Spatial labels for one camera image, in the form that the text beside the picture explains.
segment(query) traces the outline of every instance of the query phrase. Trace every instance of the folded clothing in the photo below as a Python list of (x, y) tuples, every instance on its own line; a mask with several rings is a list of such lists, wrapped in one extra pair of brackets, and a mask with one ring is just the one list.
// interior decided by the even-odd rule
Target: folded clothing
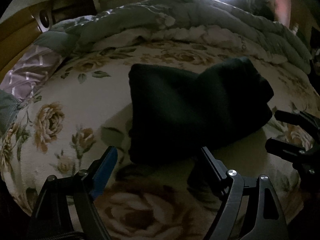
[(161, 164), (246, 137), (272, 117), (268, 81), (246, 58), (201, 74), (135, 64), (129, 72), (133, 119), (131, 161)]

